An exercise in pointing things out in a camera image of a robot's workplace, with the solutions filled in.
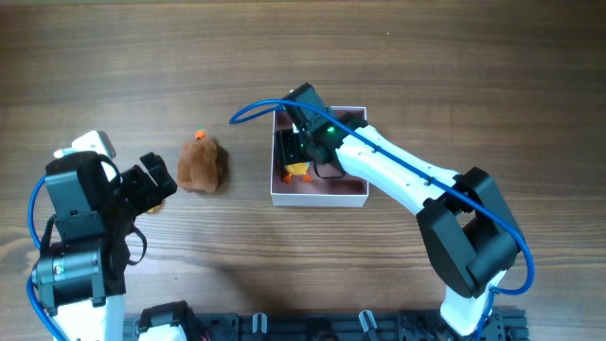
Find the yellow duck toy blue hat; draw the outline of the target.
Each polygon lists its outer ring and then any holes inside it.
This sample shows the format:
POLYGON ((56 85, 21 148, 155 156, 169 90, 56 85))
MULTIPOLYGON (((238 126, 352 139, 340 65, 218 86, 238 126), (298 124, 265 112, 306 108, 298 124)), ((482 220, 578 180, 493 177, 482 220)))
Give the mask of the yellow duck toy blue hat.
POLYGON ((282 177, 282 181, 290 184, 294 176, 301 176, 304 182, 309 183, 312 180, 311 176, 308 174, 309 167, 309 162, 299 162, 286 165, 284 167, 285 174, 282 177))

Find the brown plush toy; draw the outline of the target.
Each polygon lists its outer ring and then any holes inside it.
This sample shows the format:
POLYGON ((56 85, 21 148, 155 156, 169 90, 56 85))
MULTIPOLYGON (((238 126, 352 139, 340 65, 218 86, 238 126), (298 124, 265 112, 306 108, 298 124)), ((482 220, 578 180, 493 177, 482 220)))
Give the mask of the brown plush toy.
POLYGON ((182 145, 177 184, 186 191, 217 192, 228 174, 228 152, 216 137, 200 126, 182 145))

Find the white box pink interior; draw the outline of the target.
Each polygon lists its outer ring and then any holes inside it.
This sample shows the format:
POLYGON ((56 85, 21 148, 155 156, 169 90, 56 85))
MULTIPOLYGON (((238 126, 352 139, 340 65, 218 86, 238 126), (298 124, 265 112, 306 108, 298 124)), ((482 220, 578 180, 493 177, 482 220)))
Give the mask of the white box pink interior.
POLYGON ((317 177, 313 166, 310 165, 310 182, 305 182, 303 175, 293 175, 289 183, 284 182, 286 173, 278 163, 275 136, 272 142, 270 193, 274 206, 362 207, 365 204, 369 183, 348 174, 343 178, 330 180, 330 176, 339 174, 331 165, 317 167, 325 179, 317 177))

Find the gold spinning top toy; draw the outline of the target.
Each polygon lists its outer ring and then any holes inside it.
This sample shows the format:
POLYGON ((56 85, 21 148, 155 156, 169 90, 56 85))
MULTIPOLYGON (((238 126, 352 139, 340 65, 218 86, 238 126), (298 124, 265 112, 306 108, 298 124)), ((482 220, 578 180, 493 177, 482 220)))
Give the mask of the gold spinning top toy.
POLYGON ((159 204, 159 205, 157 205, 157 206, 153 206, 153 207, 149 208, 149 209, 147 210, 147 213, 150 213, 150 214, 152 214, 152 213, 157 213, 157 212, 158 212, 158 211, 159 211, 159 210, 162 208, 162 205, 163 205, 163 203, 160 203, 160 204, 159 204))

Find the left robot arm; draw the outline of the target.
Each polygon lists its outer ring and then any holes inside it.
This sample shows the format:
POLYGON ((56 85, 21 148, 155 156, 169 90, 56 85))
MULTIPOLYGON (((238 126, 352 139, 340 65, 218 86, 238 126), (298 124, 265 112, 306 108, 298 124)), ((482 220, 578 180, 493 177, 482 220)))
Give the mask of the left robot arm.
POLYGON ((27 280, 32 308, 57 340, 119 340, 123 336, 126 284, 134 264, 126 243, 141 232, 137 216, 177 190, 155 153, 113 178, 111 158, 75 152, 50 162, 40 185, 55 212, 38 244, 27 280))

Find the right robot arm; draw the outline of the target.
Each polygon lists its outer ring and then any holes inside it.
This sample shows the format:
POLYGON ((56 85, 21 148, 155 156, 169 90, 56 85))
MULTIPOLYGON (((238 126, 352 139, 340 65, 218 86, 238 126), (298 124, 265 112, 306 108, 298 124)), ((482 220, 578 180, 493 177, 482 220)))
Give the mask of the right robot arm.
POLYGON ((308 83, 276 108, 293 125, 281 143, 287 157, 361 178, 416 217, 429 261, 446 285, 442 321, 460 336, 486 338, 495 297, 521 295, 534 279, 529 264, 520 288, 499 285, 517 256, 530 254, 492 177, 478 168, 459 173, 414 156, 366 119, 334 114, 308 83))

